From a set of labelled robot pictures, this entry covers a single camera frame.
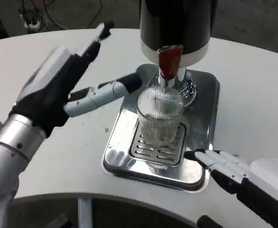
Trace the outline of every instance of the red tap handle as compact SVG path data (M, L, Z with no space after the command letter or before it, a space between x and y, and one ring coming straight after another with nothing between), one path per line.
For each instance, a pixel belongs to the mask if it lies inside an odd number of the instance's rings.
M182 45L165 46L157 50L159 68L161 70L161 76L164 79L169 80L177 76L182 51Z

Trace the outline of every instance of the silver cylinder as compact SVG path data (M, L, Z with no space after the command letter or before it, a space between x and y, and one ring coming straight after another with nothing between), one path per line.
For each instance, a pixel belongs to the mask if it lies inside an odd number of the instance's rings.
M12 115L0 130L0 144L21 153L29 161L46 138L45 132L18 114Z

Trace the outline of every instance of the stainless steel drip tray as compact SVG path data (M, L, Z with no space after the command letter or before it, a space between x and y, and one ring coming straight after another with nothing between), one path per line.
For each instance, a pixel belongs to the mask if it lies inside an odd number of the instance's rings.
M175 139L166 146L153 146L143 136L141 125L137 124L137 130L130 149L130 154L135 158L141 158L159 165L177 166L181 162L186 127L181 124Z
M138 129L140 128L138 128L137 113L126 109L122 110L104 154L104 167L109 172L117 176L139 179L170 188L193 192L199 192L204 189L204 186L207 185L205 171L195 161L182 159L183 147L179 148L180 158L174 160L176 164L173 165L167 164L165 159L166 163L161 162L161 159L153 160L149 156L136 154L135 151L138 148L136 147L137 143L134 143L134 141L140 138L141 135ZM184 130L185 126L181 125L179 129L181 137L182 135L184 137Z
M147 85L158 67L144 64L137 73ZM212 147L220 84L206 72L187 70L186 75L196 85L197 95L183 113L177 139L160 148L144 140L136 113L138 96L146 88L142 86L122 102L103 157L106 170L116 176L192 193L206 188L209 173L197 162L183 159L183 154L185 150Z

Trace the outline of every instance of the floor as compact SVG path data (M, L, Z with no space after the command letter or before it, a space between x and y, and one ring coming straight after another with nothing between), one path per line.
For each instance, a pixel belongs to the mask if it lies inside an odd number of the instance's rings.
M102 10L90 28L106 20L113 20L117 28L139 28L138 1L103 0ZM34 2L44 13L42 0ZM25 4L33 8L32 0L25 0ZM49 13L55 22L70 29L86 29L99 6L99 0L55 0L49 6ZM0 27L0 38L6 36ZM278 53L278 0L219 0L212 36ZM159 213L107 200L95 200L94 210L95 225L100 228L109 224L111 227L188 227ZM42 228L61 212L66 212L76 225L76 199L69 199L37 202L26 205L22 211L11 210L11 227Z
M42 0L34 0L42 9ZM91 24L113 20L117 28L139 28L139 0L102 0ZM219 0L212 36L278 53L278 0ZM54 21L85 29L99 9L99 0L55 0L49 6Z

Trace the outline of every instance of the table leg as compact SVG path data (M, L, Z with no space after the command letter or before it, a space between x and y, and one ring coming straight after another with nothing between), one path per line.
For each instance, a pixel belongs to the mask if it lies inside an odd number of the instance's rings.
M78 227L93 228L92 199L78 198L77 210L78 210Z

